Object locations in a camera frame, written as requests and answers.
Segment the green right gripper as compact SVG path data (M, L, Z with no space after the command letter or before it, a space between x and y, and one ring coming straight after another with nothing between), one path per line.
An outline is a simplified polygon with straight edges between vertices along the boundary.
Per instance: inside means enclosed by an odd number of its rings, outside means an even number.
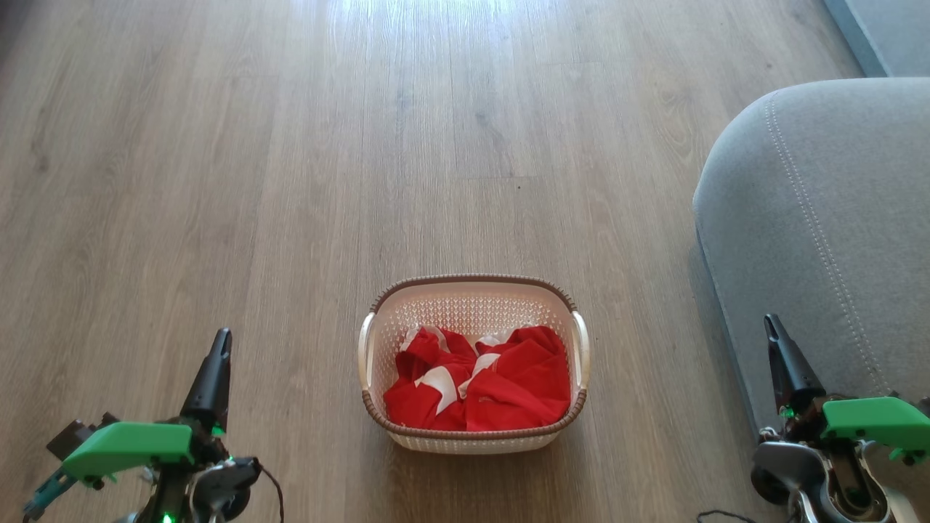
M899 394L881 397L824 395L826 390L803 351L775 314L764 316L776 408L784 421L781 440L828 449L841 441L874 442L906 466L929 453L927 395L916 402Z

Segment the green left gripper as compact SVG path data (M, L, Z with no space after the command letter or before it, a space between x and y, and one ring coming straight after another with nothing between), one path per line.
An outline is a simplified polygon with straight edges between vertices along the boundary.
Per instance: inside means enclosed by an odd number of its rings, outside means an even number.
M229 451L214 434L227 433L232 347L232 331L220 328L180 411L207 431L185 423L117 421L93 431L63 460L63 470L93 483L144 466L196 469L228 459Z

